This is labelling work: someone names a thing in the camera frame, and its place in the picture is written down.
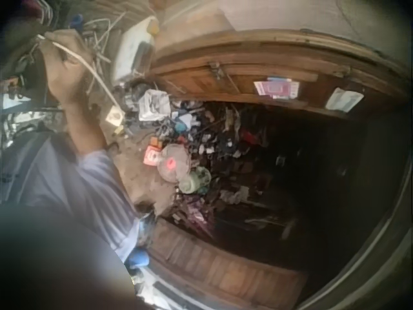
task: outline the white paper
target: white paper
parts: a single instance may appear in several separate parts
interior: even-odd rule
[[[330,96],[325,108],[328,110],[338,110],[343,112],[349,112],[354,108],[362,99],[363,94],[359,92],[352,92],[349,90],[343,90],[336,88],[333,94]]]
[[[140,121],[161,121],[171,112],[169,95],[160,90],[148,89],[138,105]]]

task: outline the cabinet door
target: cabinet door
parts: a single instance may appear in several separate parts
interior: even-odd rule
[[[338,118],[367,118],[406,99],[404,84],[389,82],[391,76],[376,66],[302,46],[200,48],[159,59],[152,73],[177,99],[257,103]],[[269,77],[299,82],[298,97],[260,96],[254,82]],[[364,98],[349,113],[327,110],[336,88],[359,92]]]

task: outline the white plastic container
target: white plastic container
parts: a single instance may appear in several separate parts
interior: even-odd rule
[[[122,35],[121,44],[112,64],[112,84],[119,86],[148,72],[155,50],[154,36],[159,21],[150,16]]]

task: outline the fabric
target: fabric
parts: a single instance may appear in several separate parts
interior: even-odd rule
[[[78,158],[64,134],[28,133],[1,158],[2,203],[47,208],[102,237],[124,262],[137,242],[138,219],[105,150]]]

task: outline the sticker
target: sticker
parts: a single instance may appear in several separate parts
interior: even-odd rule
[[[336,88],[333,94],[330,96],[325,108],[327,110],[338,110],[343,112],[349,112],[354,108],[362,99],[363,94],[359,92],[352,92],[349,90],[343,90]]]

